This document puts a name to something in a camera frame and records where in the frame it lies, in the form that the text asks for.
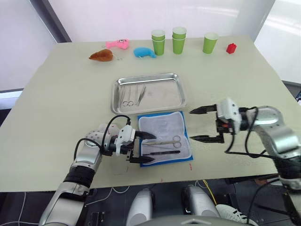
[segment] white sneaker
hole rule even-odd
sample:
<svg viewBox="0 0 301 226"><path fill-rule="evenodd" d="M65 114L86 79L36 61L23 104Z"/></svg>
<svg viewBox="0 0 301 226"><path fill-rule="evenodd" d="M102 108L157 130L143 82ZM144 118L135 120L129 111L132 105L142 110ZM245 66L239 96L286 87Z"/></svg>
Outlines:
<svg viewBox="0 0 301 226"><path fill-rule="evenodd" d="M231 206L222 205L222 204L217 205L216 209L219 212L221 218L227 219L227 220L234 220L239 223L246 224L247 217L245 215L243 215L241 212L239 212L237 209L235 209ZM249 220L249 223L251 225L258 226L258 224L251 219Z"/></svg>

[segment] white table surface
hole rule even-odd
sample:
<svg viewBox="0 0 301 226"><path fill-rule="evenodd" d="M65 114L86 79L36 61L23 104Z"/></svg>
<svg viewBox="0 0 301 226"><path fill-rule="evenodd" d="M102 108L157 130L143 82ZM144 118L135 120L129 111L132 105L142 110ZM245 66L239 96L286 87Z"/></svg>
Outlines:
<svg viewBox="0 0 301 226"><path fill-rule="evenodd" d="M234 54L227 45L237 44ZM187 39L184 52L175 55L172 41L156 59L134 57L136 47L152 47L150 40L131 41L128 50L113 49L123 60L97 62L88 57L103 42L58 44L25 87L0 128L0 191L56 190L68 173L76 142L108 122L111 86L119 78L155 73L176 73L187 93L184 112L189 136L216 135L215 114L192 115L189 111L231 97L241 107L271 105L286 124L301 134L301 108L275 71L246 36L220 37L213 54L201 51L203 39ZM137 127L136 116L131 116ZM123 126L124 119L117 120ZM233 151L244 151L246 132L241 132ZM224 154L230 143L205 144L190 139L194 160L140 168L119 158L103 157L92 187L127 186L210 178L229 178L275 173L272 160ZM263 145L252 134L249 149Z"/></svg>

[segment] paper cup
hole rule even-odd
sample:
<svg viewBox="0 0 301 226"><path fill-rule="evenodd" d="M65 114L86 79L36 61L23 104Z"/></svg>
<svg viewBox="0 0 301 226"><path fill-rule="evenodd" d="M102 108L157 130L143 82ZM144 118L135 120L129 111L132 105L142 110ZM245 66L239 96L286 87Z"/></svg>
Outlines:
<svg viewBox="0 0 301 226"><path fill-rule="evenodd" d="M161 41L156 41L153 39L152 44L154 46L154 52L156 55L160 56L164 54L165 39Z"/></svg>
<svg viewBox="0 0 301 226"><path fill-rule="evenodd" d="M203 52L207 54L212 53L217 39L218 35L216 33L206 33L204 37Z"/></svg>
<svg viewBox="0 0 301 226"><path fill-rule="evenodd" d="M165 31L153 30L151 32L151 39L153 39L155 41L163 41L165 39Z"/></svg>
<svg viewBox="0 0 301 226"><path fill-rule="evenodd" d="M186 28L185 27L174 27L173 28L173 38L175 39L185 39L186 38Z"/></svg>
<svg viewBox="0 0 301 226"><path fill-rule="evenodd" d="M183 52L185 39L173 38L173 51L175 54L181 54Z"/></svg>

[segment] metal tray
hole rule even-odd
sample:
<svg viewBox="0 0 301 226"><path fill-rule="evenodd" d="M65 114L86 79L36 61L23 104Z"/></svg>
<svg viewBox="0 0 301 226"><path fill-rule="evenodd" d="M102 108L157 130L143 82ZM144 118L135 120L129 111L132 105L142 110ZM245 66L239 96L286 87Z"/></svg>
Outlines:
<svg viewBox="0 0 301 226"><path fill-rule="evenodd" d="M115 114L166 111L186 103L180 76L174 73L122 78L113 84L111 110Z"/></svg>

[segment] blue plush fish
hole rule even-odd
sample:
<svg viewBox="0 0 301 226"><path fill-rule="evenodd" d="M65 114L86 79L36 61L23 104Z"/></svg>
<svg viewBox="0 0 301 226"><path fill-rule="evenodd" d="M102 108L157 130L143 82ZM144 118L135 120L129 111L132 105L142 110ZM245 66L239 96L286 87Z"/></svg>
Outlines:
<svg viewBox="0 0 301 226"><path fill-rule="evenodd" d="M150 56L152 58L156 58L156 54L154 53L154 51L152 51L150 48L146 48L146 47L139 47L139 48L135 48L134 49L134 55L135 57L145 57L145 56Z"/></svg>

